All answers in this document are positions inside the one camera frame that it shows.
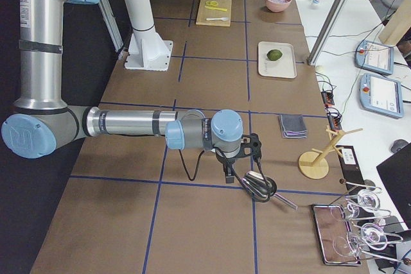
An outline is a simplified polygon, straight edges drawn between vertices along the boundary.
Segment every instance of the wooden base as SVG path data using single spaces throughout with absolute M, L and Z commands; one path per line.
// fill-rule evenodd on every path
M 322 179 L 328 174 L 328 163 L 326 159 L 320 160 L 316 166 L 312 162 L 319 156 L 317 152 L 308 151 L 303 153 L 298 159 L 300 171 L 310 179 Z

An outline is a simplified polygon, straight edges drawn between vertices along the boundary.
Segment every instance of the black mouse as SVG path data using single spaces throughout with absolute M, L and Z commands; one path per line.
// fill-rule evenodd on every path
M 408 141 L 405 141 L 404 139 L 397 139 L 392 143 L 392 147 L 390 149 L 391 152 L 397 153 L 399 150 L 404 148 L 408 144 Z

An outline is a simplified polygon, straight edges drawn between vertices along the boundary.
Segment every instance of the wooden stand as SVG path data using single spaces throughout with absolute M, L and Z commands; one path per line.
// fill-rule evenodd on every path
M 337 143 L 344 135 L 358 131 L 362 131 L 362 128 L 349 132 L 345 132 L 343 130 L 334 132 L 329 129 L 329 126 L 327 126 L 326 132 L 328 132 L 330 139 L 328 145 L 322 151 L 312 149 L 312 151 L 304 152 L 298 159 L 298 167 L 300 168 L 300 171 L 311 179 L 324 178 L 329 171 L 328 163 L 325 157 L 332 151 L 336 151 L 338 155 L 342 157 L 340 149 L 336 147 Z

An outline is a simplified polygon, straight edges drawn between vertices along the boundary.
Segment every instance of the cutting board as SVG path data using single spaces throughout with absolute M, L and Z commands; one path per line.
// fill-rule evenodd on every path
M 226 8 L 227 11 L 210 10 L 206 8 L 206 1 L 217 1 L 217 8 Z M 206 21 L 207 17 L 228 17 L 228 21 Z M 196 25 L 229 27 L 231 24 L 231 0 L 200 0 Z

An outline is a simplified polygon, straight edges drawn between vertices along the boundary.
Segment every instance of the white table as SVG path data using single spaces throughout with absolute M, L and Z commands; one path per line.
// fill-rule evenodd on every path
M 316 8 L 311 6 L 311 0 L 296 1 L 311 50 L 316 38 L 309 36 L 317 36 L 319 34 L 334 0 L 321 0 Z M 380 22 L 369 0 L 348 0 L 331 34 L 356 35 L 373 29 Z M 367 37 L 367 40 L 380 42 L 378 32 L 382 27 L 382 25 L 378 26 Z M 326 42 L 324 50 L 336 54 L 355 51 L 357 45 L 367 35 L 368 33 L 356 37 L 330 37 Z M 394 54 L 395 62 L 405 64 L 403 57 L 396 48 Z M 383 192 L 380 194 L 381 208 L 391 210 L 392 214 L 399 221 L 402 221 L 402 217 L 384 189 L 376 166 L 392 155 L 389 149 L 394 140 L 405 139 L 411 142 L 411 105 L 404 104 L 405 116 L 402 119 L 393 119 L 364 110 L 359 100 L 359 80 L 362 74 L 370 72 L 361 70 L 359 73 L 360 69 L 354 65 L 354 53 L 335 56 L 323 52 L 317 60 L 316 68 L 320 73 L 327 75 L 331 83 L 337 86 L 334 90 L 334 100 L 335 107 L 340 112 L 343 111 L 345 101 L 351 91 L 351 87 L 354 85 L 352 94 L 345 104 L 342 128 L 345 131 L 363 128 L 363 131 L 346 135 L 341 140 L 341 144 L 354 146 L 363 178 L 372 180 L 377 186 L 383 188 Z M 411 70 L 407 67 L 395 65 L 394 74 L 389 77 L 400 80 L 406 87 L 411 87 Z M 402 90 L 403 99 L 411 100 L 411 91 L 404 88 Z M 369 267 L 371 273 L 377 271 L 374 262 L 370 262 Z

